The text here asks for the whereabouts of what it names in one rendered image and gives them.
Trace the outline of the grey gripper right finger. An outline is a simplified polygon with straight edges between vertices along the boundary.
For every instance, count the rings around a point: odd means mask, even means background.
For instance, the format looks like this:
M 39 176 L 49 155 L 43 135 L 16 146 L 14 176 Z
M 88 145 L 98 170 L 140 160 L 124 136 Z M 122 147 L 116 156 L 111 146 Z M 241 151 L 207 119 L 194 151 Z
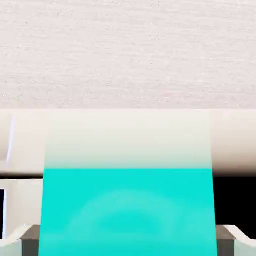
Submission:
M 256 239 L 235 225 L 216 225 L 217 256 L 256 256 Z

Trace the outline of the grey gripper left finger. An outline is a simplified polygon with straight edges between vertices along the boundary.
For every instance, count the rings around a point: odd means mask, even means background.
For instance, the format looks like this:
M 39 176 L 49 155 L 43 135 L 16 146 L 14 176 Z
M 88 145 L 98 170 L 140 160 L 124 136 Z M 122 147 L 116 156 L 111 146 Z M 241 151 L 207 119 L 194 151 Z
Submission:
M 23 225 L 0 239 L 0 256 L 39 256 L 40 225 Z

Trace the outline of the small cyan cube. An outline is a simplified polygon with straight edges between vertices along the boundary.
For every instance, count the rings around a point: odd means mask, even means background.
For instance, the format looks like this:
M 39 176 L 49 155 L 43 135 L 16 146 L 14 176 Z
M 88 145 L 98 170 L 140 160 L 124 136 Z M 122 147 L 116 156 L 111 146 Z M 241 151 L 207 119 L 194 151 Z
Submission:
M 39 256 L 217 256 L 210 113 L 51 110 Z

